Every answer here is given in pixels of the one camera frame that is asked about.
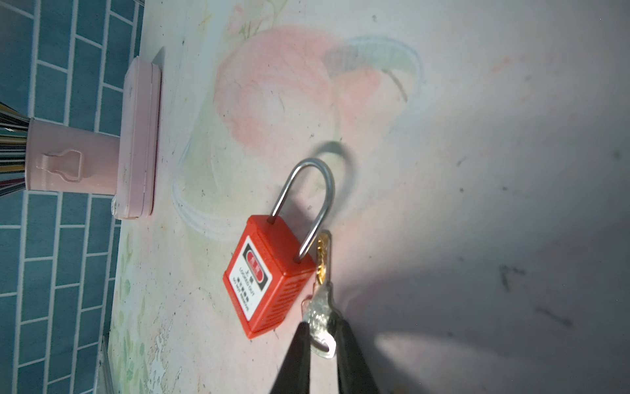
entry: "silver key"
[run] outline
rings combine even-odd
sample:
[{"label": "silver key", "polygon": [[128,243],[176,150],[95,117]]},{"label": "silver key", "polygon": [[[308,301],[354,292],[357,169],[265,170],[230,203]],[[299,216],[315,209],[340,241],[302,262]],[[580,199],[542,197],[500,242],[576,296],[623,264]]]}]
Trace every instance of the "silver key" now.
[{"label": "silver key", "polygon": [[341,318],[341,313],[333,305],[330,255],[331,235],[329,231],[322,231],[318,235],[318,274],[313,295],[302,302],[303,320],[308,322],[311,333],[311,350],[327,359],[335,356],[335,330]]}]

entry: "warning label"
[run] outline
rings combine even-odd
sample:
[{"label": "warning label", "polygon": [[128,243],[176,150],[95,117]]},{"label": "warning label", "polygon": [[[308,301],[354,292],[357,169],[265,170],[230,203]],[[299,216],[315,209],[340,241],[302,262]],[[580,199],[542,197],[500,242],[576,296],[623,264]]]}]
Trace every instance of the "warning label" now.
[{"label": "warning label", "polygon": [[249,236],[243,243],[229,279],[245,318],[249,321],[273,279]]}]

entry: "metal shackle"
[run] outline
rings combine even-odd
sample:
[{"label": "metal shackle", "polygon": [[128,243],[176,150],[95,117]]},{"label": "metal shackle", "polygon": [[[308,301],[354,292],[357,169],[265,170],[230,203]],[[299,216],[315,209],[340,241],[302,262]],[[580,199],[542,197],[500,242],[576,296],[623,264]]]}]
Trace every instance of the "metal shackle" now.
[{"label": "metal shackle", "polygon": [[332,172],[330,172],[330,168],[328,168],[328,165],[326,165],[326,163],[324,163],[320,159],[316,158],[308,158],[300,161],[291,171],[291,174],[289,175],[287,182],[284,184],[284,187],[282,188],[282,191],[278,196],[278,200],[273,207],[272,213],[267,219],[267,222],[270,224],[273,224],[275,222],[275,218],[278,216],[278,213],[282,209],[284,202],[287,200],[289,188],[295,180],[295,177],[304,168],[311,166],[317,168],[319,172],[321,172],[321,174],[324,176],[324,183],[326,184],[326,196],[324,197],[324,204],[319,211],[319,214],[315,218],[315,221],[313,222],[313,226],[306,235],[306,239],[304,239],[302,245],[300,246],[299,253],[294,257],[294,261],[298,263],[302,261],[302,259],[306,256],[306,253],[309,251],[309,248],[315,241],[315,236],[318,233],[319,227],[326,218],[326,215],[328,215],[328,211],[330,211],[330,207],[333,205],[333,200],[335,199],[335,179],[333,178],[333,174]]}]

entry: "padlock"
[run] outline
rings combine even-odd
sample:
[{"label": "padlock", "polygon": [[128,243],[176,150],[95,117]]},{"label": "padlock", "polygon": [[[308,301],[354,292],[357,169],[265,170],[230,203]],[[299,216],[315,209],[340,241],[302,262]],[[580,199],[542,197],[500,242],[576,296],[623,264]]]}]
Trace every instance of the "padlock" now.
[{"label": "padlock", "polygon": [[[295,177],[309,166],[317,168],[324,176],[326,195],[306,239],[300,244],[278,213]],[[316,158],[304,159],[291,171],[272,213],[269,216],[253,215],[247,220],[223,275],[223,283],[248,338],[279,326],[315,271],[315,263],[308,251],[328,215],[334,196],[335,181],[326,163]]]}]

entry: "pink plastic base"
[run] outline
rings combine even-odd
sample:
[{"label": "pink plastic base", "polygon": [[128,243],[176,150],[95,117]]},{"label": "pink plastic base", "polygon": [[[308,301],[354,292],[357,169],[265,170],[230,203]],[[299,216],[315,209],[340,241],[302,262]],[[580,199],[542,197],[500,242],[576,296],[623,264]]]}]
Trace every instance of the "pink plastic base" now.
[{"label": "pink plastic base", "polygon": [[26,188],[113,195],[119,139],[31,119],[26,140]]},{"label": "pink plastic base", "polygon": [[136,57],[123,90],[118,183],[112,199],[117,219],[146,217],[153,210],[161,73]]}]

